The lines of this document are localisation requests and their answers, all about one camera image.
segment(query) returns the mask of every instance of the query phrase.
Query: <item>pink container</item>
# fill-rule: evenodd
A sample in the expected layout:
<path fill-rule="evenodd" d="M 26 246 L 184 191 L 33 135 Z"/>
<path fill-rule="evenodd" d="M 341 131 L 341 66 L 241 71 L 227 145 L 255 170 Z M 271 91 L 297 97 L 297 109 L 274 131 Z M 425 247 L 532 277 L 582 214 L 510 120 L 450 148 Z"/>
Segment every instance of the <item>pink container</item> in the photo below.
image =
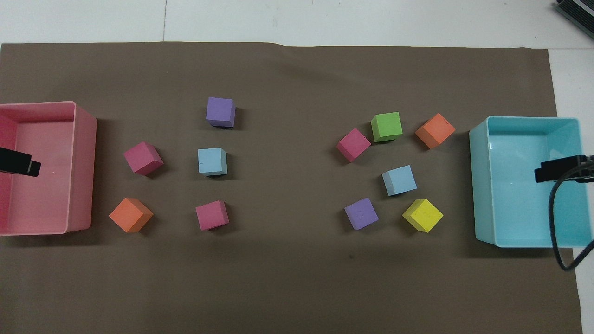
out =
<path fill-rule="evenodd" d="M 41 163 L 38 177 L 0 173 L 0 235 L 89 228 L 96 132 L 72 101 L 0 105 L 0 146 Z"/>

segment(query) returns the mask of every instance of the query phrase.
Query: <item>turquoise container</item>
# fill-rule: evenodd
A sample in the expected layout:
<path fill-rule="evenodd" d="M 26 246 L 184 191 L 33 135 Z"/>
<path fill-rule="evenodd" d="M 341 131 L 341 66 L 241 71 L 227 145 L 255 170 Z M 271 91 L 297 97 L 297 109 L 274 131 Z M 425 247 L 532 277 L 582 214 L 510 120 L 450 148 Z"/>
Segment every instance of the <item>turquoise container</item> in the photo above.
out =
<path fill-rule="evenodd" d="M 554 182 L 536 183 L 541 162 L 580 155 L 574 118 L 490 116 L 470 131 L 476 238 L 499 247 L 552 247 L 548 200 Z M 586 185 L 564 182 L 555 198 L 559 247 L 592 240 Z"/>

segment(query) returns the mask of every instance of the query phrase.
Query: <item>wooden block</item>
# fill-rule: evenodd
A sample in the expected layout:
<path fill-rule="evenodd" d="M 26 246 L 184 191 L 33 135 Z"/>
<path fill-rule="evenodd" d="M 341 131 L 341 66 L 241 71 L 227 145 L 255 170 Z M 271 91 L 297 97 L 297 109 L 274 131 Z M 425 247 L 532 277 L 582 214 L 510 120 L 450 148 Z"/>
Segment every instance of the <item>wooden block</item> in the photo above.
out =
<path fill-rule="evenodd" d="M 214 127 L 232 128 L 235 125 L 235 103 L 232 99 L 209 97 L 206 121 Z"/>
<path fill-rule="evenodd" d="M 388 196 L 416 189 L 416 182 L 412 176 L 410 165 L 392 169 L 381 176 L 384 179 Z"/>
<path fill-rule="evenodd" d="M 225 203 L 221 200 L 196 207 L 196 216 L 202 231 L 229 223 Z"/>
<path fill-rule="evenodd" d="M 456 129 L 441 114 L 433 116 L 415 134 L 430 148 L 437 147 Z"/>
<path fill-rule="evenodd" d="M 345 212 L 354 229 L 362 229 L 379 220 L 369 198 L 363 198 L 362 200 L 345 207 Z"/>
<path fill-rule="evenodd" d="M 198 150 L 198 172 L 207 176 L 227 174 L 227 152 L 221 148 Z"/>
<path fill-rule="evenodd" d="M 373 130 L 373 140 L 376 143 L 400 137 L 402 135 L 400 113 L 390 112 L 374 116 L 371 120 L 371 129 Z"/>
<path fill-rule="evenodd" d="M 153 216 L 136 198 L 124 198 L 109 217 L 126 233 L 138 232 Z"/>
<path fill-rule="evenodd" d="M 127 150 L 124 157 L 133 172 L 144 176 L 163 166 L 163 160 L 157 150 L 146 141 Z"/>
<path fill-rule="evenodd" d="M 429 233 L 444 216 L 427 199 L 416 200 L 402 215 L 417 231 Z"/>
<path fill-rule="evenodd" d="M 359 130 L 353 129 L 338 142 L 336 148 L 349 162 L 353 162 L 370 145 L 369 140 Z"/>

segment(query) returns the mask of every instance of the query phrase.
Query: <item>purple cube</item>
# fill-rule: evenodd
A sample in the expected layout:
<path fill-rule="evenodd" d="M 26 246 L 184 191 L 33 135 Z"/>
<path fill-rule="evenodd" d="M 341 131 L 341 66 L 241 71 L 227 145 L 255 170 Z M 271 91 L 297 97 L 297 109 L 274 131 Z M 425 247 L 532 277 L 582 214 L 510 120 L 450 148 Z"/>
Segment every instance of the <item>purple cube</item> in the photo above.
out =
<path fill-rule="evenodd" d="M 354 229 L 362 229 L 379 220 L 369 198 L 363 198 L 362 200 L 345 207 L 345 211 L 346 215 L 349 217 L 350 224 L 353 225 Z"/>
<path fill-rule="evenodd" d="M 214 127 L 232 128 L 235 124 L 235 103 L 233 100 L 209 97 L 206 121 Z"/>

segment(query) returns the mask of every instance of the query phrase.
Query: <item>white table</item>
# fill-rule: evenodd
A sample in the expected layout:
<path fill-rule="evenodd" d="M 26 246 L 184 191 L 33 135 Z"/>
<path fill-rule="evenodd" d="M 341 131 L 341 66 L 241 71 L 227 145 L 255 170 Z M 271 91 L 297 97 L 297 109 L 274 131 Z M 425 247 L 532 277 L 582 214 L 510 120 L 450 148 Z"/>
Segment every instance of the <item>white table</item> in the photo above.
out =
<path fill-rule="evenodd" d="M 0 0 L 0 43 L 165 40 L 549 49 L 557 113 L 581 121 L 584 152 L 594 154 L 594 39 L 555 12 L 553 4 L 540 0 Z M 589 195 L 594 217 L 594 185 L 589 186 Z M 577 286 L 584 333 L 594 334 L 594 255 L 577 269 Z"/>

